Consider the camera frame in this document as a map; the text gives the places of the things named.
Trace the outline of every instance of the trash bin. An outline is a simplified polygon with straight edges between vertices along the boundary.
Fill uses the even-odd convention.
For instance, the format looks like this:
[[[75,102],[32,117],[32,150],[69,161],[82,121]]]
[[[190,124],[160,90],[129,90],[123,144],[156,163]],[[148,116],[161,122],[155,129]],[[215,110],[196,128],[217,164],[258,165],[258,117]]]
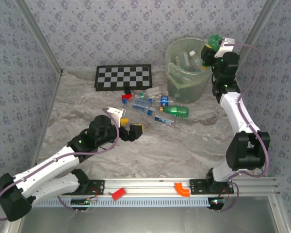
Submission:
[[[180,103],[197,101],[210,79],[212,72],[209,67],[203,72],[188,72],[176,65],[176,56],[182,51],[188,53],[194,50],[200,54],[205,41],[199,38],[186,37],[172,43],[166,52],[166,75],[168,78],[168,93]]]

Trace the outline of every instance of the patterned wallpaper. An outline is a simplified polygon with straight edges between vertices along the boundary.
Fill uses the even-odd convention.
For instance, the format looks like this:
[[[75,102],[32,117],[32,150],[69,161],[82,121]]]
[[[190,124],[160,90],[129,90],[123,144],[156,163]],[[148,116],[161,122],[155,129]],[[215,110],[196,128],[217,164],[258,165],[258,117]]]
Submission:
[[[0,1],[0,176],[30,166],[56,81],[14,2]]]
[[[62,68],[164,66],[184,36],[244,41],[265,0],[27,0]]]
[[[244,100],[271,136],[269,174],[278,177],[291,216],[291,0],[279,2],[255,44],[263,53],[263,68]],[[252,51],[238,74],[241,87],[249,84],[257,64]]]

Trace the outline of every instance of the chessboard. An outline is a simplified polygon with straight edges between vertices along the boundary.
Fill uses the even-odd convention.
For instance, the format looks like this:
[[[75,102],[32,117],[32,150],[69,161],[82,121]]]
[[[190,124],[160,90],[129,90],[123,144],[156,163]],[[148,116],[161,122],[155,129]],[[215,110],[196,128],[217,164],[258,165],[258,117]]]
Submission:
[[[151,87],[151,65],[97,67],[96,91],[145,90]]]

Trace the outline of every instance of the orange elbow pipe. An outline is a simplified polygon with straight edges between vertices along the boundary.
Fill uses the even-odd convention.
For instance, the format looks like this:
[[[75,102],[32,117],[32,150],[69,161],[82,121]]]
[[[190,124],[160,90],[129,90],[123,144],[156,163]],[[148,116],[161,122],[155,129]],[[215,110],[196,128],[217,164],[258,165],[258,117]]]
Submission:
[[[175,189],[177,193],[183,197],[189,197],[190,196],[190,190],[189,189],[184,189],[182,187],[182,183],[175,183]]]

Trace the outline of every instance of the green bottle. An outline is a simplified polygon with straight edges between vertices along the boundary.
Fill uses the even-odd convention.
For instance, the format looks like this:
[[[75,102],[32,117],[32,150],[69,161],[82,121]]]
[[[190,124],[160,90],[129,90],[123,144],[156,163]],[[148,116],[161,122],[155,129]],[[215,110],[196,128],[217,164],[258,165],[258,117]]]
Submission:
[[[189,116],[189,108],[182,106],[165,106],[160,108],[161,111],[176,115],[181,118],[187,118]]]

